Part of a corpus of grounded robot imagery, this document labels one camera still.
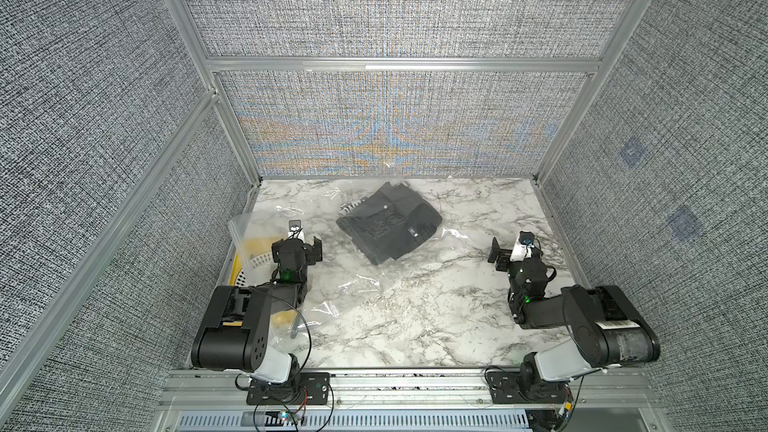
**blue square patch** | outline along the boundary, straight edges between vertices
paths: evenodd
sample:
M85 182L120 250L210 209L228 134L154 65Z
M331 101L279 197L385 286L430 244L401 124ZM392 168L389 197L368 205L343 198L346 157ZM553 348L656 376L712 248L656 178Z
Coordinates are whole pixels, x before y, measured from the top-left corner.
M627 143L624 144L624 147L619 151L619 155L629 167L635 167L645 153L645 146L640 143L640 139L637 137L630 137L629 140L627 140Z
M672 235L680 242L692 242L704 233L704 224L688 206L680 206L667 217Z

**enclosure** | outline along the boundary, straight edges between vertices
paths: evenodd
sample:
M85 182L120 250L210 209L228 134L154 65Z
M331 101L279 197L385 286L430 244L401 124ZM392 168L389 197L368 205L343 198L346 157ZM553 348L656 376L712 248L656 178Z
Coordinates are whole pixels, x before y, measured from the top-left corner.
M228 229L248 212L322 238L307 367L334 374L339 420L373 404L378 427L326 430L403 430L378 420L433 420L433 398L502 422L432 429L527 420L478 373L568 338L513 321L486 259L520 231L548 296L616 284L661 344L587 376L571 432L765 427L768 0L2 8L2 430L255 425L237 374L190 369L214 287L257 284ZM442 222L373 266L338 211L387 182Z

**black cable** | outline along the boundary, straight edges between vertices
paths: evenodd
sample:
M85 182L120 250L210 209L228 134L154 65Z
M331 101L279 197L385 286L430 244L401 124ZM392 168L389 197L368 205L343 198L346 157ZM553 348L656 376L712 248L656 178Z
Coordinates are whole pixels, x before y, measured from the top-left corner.
M267 297L272 297L272 298L274 298L275 300L279 300L280 302L283 302L283 303L284 303L284 304L286 304L288 307L290 307L290 308L292 308L294 311L296 311L296 313L299 315L299 317L301 317L301 321L302 321L302 322L304 322L304 328L306 328L306 336L307 336L307 337L308 337L308 339L310 340L310 348L309 348L309 350L307 350L307 351L306 351L306 357L304 358L304 362L302 363L301 367L299 367L299 369L296 371L296 373L295 373L294 375L292 375L292 376L288 377L288 379L286 380L286 382L290 382L290 381L292 381L294 378L298 377L298 376L299 376L299 374L301 374L301 371L302 371L302 370L304 370L304 366L306 365L306 362L307 362L308 360L310 360L310 354L312 353L312 334L310 333L310 325L309 325L309 324L306 322L306 319L304 318L304 316L302 315L302 313L299 311L299 309L298 309L298 308L296 308L296 306L295 306L295 305L293 305L292 303L290 303L290 302L288 302L288 301L286 301L286 300L283 300L283 299L282 299L282 298L280 298L280 297L275 297L275 296L274 296L274 295L272 295L272 294L269 294L269 293L267 293L267 292L261 291L261 290L259 290L258 288L252 288L251 290L252 290L252 291L256 291L256 292L259 292L260 294L264 294L264 295L266 295Z
M574 400L574 406L571 408L571 410L568 412L568 415L563 420L562 424L558 426L556 429L557 432L560 432L562 429L568 426L568 424L571 423L571 416L574 414L574 411L576 411L576 404L578 403L578 397L581 395L581 386L584 384L584 376L581 376L581 381L579 381L578 384L578 392L576 393L576 400Z
M510 370L504 370L504 369L500 368L500 367L499 367L499 366L497 366L497 365L489 365L489 366L487 366L487 367L485 368L485 370L482 372L483 378L485 379L485 383L486 383L486 384L487 384L487 385L488 385L488 386L489 386L491 389L495 389L495 388L497 388L497 387L495 387L494 385L491 385L491 381L490 381L490 380L488 380L488 372L490 372L492 369L498 369L498 370L500 370L501 372L509 372Z
M331 391L331 413L329 414L325 423L323 423L323 425L319 429L315 430L315 432L320 432L322 429L326 428L326 426L331 422L331 417L333 417L333 408L334 408L333 405L336 403L336 397L333 396L333 387L331 387L330 382L328 383L328 390Z
M284 408L286 408L286 411L288 412L288 414L290 415L290 418L293 421L293 428L296 429L296 432L299 432L299 425L296 422L296 416L294 415L293 411L290 408L288 408L286 403L283 402L280 399L275 399L275 398L270 398L270 399L277 400L278 402L280 402L283 405ZM259 430L259 427L256 426L256 409L258 409L259 406L262 405L263 402L264 402L264 399L259 400L259 403L256 404L256 406L254 407L254 428L256 429L256 432L261 432L261 430ZM264 415L265 415L265 418L264 418L264 422L265 422L264 430L266 430L266 413L264 413Z
M236 375L236 376L235 376L235 387L236 387L238 390L243 390L243 391L245 391L245 390L248 390L248 387L241 387L241 386L240 386L240 385L237 383L237 379L239 379L241 375L248 375L248 374L238 374L238 375ZM249 375L248 375L248 381L249 381L249 382L248 382L248 385L250 385L250 376L249 376Z
M488 387L489 387L489 388L491 388L491 389L498 389L498 388L497 388L497 387L495 387L494 385L491 385L491 381L490 381L490 380L488 380L488 372L489 372L489 371L491 371L491 369L498 369L498 370L500 370L501 372L514 372L513 370L504 370L504 369L500 368L500 367L499 367L499 366L497 366L497 365L489 365L489 366L487 366L487 367L485 368L485 370L483 371L483 373L482 373L482 374L483 374L483 377L484 377L484 379L485 379L485 383L486 383L486 384L488 385ZM525 394L525 393L524 393L524 392L523 392L521 389L518 389L518 393L520 394L520 397L522 397L522 398L526 399L526 401L528 401L528 402L533 402L533 399L529 398L529 397L528 397L528 396L527 396L527 395L526 395L526 394ZM545 396L545 395L546 395L546 394L540 394L540 395L539 395L539 397L536 397L536 398L537 398L537 399L542 399L542 398L544 398L544 396Z

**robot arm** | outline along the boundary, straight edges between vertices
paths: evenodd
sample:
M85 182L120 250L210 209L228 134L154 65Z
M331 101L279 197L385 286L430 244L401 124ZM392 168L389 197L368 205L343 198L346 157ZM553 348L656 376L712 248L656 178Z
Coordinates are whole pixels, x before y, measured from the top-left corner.
M658 359L656 334L618 286L587 290L575 285L546 298L544 290L557 272L543 263L542 251L532 246L533 240L532 233L520 232L510 250L499 247L494 238L488 256L496 270L507 273L508 305L517 324L523 329L569 327L567 341L524 357L514 385L524 397L557 391L573 378L596 370Z
M315 238L313 245L305 244L300 233L301 222L291 221L288 238L272 245L277 267L270 282L247 288L216 287L192 345L196 368L242 370L267 386L289 378L297 381L296 358L267 342L270 316L304 302L307 267L322 260L321 241Z

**folded black garment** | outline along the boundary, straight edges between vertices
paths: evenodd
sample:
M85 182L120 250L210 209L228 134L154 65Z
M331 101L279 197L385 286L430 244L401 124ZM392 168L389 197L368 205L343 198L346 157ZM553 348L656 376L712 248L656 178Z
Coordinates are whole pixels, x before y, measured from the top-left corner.
M442 216L417 192L389 182L336 220L374 265L416 249L441 223Z

